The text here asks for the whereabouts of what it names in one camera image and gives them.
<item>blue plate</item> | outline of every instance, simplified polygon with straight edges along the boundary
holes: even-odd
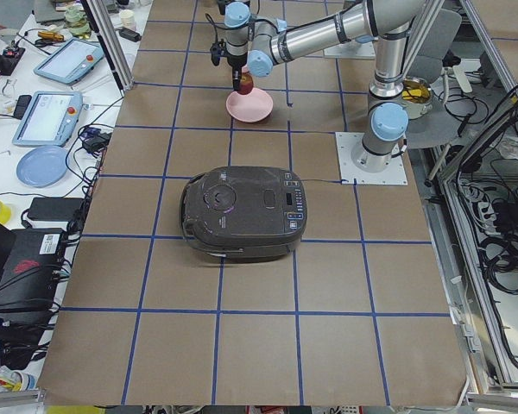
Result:
[[[26,153],[17,164],[17,177],[26,185],[46,187],[61,179],[67,171],[67,151],[45,145]]]

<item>sticker label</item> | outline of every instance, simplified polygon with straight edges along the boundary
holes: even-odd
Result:
[[[60,242],[60,235],[44,235],[41,244],[41,254],[55,254]]]

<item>pink bowl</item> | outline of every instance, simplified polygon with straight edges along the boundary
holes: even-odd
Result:
[[[263,89],[253,88],[247,95],[232,92],[226,99],[226,110],[242,122],[258,122],[273,110],[273,98]]]

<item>white desk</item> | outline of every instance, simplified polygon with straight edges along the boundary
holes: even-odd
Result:
[[[136,7],[135,18],[137,31],[143,33],[143,30],[148,19],[148,13],[151,6]],[[121,25],[120,19],[117,14],[111,15],[111,20],[114,27]],[[20,30],[21,34],[32,28],[40,28],[34,19],[34,16],[30,16],[23,27]],[[28,39],[35,41],[38,39],[36,31],[28,33]],[[93,35],[90,41],[95,41],[96,35]],[[131,64],[134,62],[136,53],[140,46],[140,42],[132,42],[119,38],[121,46],[127,57],[127,61]],[[41,50],[28,44],[26,41],[21,40],[19,43],[20,47],[25,47],[26,52],[22,56],[18,66],[14,70],[11,76],[0,78],[0,113],[6,113],[7,110],[4,104],[12,99],[17,99],[20,95],[29,94],[32,95],[36,91],[80,91],[83,94],[83,102],[85,109],[82,110],[79,121],[77,124],[77,131],[81,126],[86,125],[95,120],[95,118],[105,110],[109,105],[117,101],[121,96],[121,92],[118,90],[117,85],[111,75],[110,68],[107,60],[102,59],[97,63],[95,68],[81,81],[73,86],[63,85],[54,82],[49,79],[42,78],[33,73],[39,63],[41,63],[47,56]],[[47,47],[47,51],[50,53],[54,51],[54,47]],[[2,93],[2,88],[6,84],[6,81],[15,80],[15,95],[13,97],[6,97]],[[111,109],[104,113],[97,122],[114,126],[121,102],[116,103]],[[82,197],[82,183],[80,178],[76,177],[73,173],[67,172],[66,175],[59,180],[57,183],[49,185],[44,188],[34,188],[23,184],[16,176],[16,166],[23,155],[28,153],[33,148],[31,147],[17,147],[11,143],[11,139],[17,130],[19,125],[18,120],[11,118],[0,118],[0,194],[2,193],[18,193],[15,194],[3,194],[0,195],[0,200],[7,204],[12,209],[12,217],[6,224],[9,229],[19,229],[21,225],[21,213],[30,206],[32,199],[35,194],[41,194],[49,197],[61,197],[70,191],[73,187],[79,183],[79,186],[75,191],[71,192],[68,197]],[[72,138],[66,143],[65,148],[69,148],[76,140],[76,133],[73,134]],[[77,149],[80,147],[80,142],[75,143],[73,148]],[[83,169],[88,166],[95,166],[96,159],[89,155],[86,151],[78,151],[77,161]],[[77,171],[78,168],[73,162],[73,151],[70,154],[70,167]],[[71,259],[74,254],[74,248],[69,248],[66,252],[66,257]],[[66,283],[59,284],[56,292],[56,300],[61,302],[65,293]],[[42,337],[41,343],[48,342],[51,338],[52,333],[46,332]],[[31,362],[28,367],[24,370],[27,373],[31,373],[38,377],[42,369],[43,360],[37,362]],[[12,408],[0,409],[1,412],[13,412]],[[27,405],[24,407],[17,407],[15,413],[35,413],[38,411],[39,406]]]

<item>blue joint cap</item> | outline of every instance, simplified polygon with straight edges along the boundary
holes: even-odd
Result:
[[[237,28],[247,23],[250,17],[250,8],[244,3],[230,3],[224,10],[224,25],[228,28]]]
[[[287,22],[285,20],[276,19],[276,26],[278,26],[278,33],[284,32],[287,29]]]
[[[266,53],[254,49],[248,53],[248,68],[253,76],[264,78],[272,72],[273,61]]]
[[[383,103],[374,109],[370,125],[382,141],[397,141],[407,130],[408,115],[397,103]]]
[[[370,43],[371,41],[374,40],[374,37],[372,37],[371,35],[369,34],[365,34],[364,36],[359,36],[357,38],[354,39],[357,43],[360,43],[360,44],[364,44],[364,43]]]

